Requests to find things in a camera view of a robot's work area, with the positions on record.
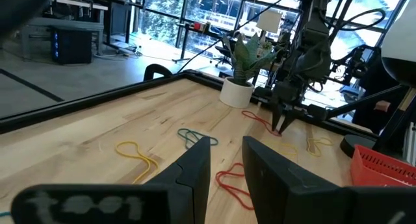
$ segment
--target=white pot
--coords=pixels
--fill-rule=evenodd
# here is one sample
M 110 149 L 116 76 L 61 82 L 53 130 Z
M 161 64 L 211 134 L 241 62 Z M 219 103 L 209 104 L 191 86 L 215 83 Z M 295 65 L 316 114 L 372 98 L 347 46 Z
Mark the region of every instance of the white pot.
M 254 86 L 247 82 L 248 86 L 241 86 L 230 81 L 233 77 L 227 77 L 222 85 L 220 100 L 234 108 L 247 108 L 252 98 Z

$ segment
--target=metal stand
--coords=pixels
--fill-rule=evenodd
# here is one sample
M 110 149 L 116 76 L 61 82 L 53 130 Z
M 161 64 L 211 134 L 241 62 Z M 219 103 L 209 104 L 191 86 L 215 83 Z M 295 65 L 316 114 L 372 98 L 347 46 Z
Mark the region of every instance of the metal stand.
M 401 128 L 406 124 L 406 119 L 409 119 L 416 109 L 416 89 L 410 88 L 404 97 L 403 101 L 391 117 L 389 123 L 385 127 L 382 135 L 377 139 L 376 142 L 368 140 L 366 138 L 354 135 L 346 135 L 344 140 L 341 142 L 340 147 L 343 152 L 352 157 L 355 151 L 355 145 L 359 144 L 364 147 L 368 147 L 375 151 L 386 151 L 386 145 L 397 129 Z
M 185 35 L 184 35 L 183 43 L 182 43 L 181 58 L 180 59 L 172 59 L 172 61 L 174 61 L 175 63 L 190 60 L 190 58 L 184 58 L 185 57 L 185 51 L 187 49 L 188 34 L 189 34 L 189 24 L 185 24 Z

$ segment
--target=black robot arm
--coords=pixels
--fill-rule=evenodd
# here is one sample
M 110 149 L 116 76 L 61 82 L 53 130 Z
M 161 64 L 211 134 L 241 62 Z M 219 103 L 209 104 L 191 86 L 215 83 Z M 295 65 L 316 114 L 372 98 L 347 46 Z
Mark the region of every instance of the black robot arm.
M 282 64 L 270 105 L 273 112 L 272 128 L 276 129 L 284 105 L 294 107 L 302 102 L 303 94 L 313 82 L 322 82 L 330 72 L 330 31 L 322 15 L 330 0 L 300 0 L 301 17 L 292 45 L 291 55 Z M 300 111 L 292 109 L 286 115 L 282 133 Z

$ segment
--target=wooden table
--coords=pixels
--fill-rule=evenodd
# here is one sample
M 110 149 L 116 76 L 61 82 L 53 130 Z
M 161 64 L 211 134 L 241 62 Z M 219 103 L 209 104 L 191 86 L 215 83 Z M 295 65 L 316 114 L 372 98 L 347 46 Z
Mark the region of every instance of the wooden table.
M 114 146 L 122 141 L 138 142 L 141 151 L 164 169 L 185 152 L 184 140 L 177 136 L 183 127 L 219 140 L 211 148 L 206 223 L 257 223 L 255 213 L 243 209 L 214 180 L 216 172 L 242 162 L 244 135 L 283 155 L 288 150 L 283 144 L 292 144 L 298 155 L 287 158 L 335 184 L 351 184 L 350 159 L 338 146 L 341 135 L 296 120 L 279 138 L 241 110 L 221 103 L 218 96 L 219 91 L 183 79 L 0 136 L 0 211 L 9 210 L 13 197 L 33 184 L 131 183 L 145 163 L 116 154 Z M 271 119 L 269 111 L 256 105 L 248 110 Z M 310 155 L 307 139 L 321 137 L 331 139 L 333 146 L 321 146 L 321 157 Z M 125 150 L 135 152 L 133 146 Z M 153 168 L 139 183 L 151 179 L 154 172 Z M 247 190 L 244 179 L 224 182 Z M 1 218 L 0 223 L 11 220 Z

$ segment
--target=computer tower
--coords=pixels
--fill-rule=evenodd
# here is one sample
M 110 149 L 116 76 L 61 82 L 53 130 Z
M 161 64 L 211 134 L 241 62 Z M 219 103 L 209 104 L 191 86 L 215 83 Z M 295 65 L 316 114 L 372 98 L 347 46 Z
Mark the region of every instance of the computer tower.
M 92 59 L 92 33 L 71 27 L 51 28 L 51 55 L 58 64 L 89 64 Z

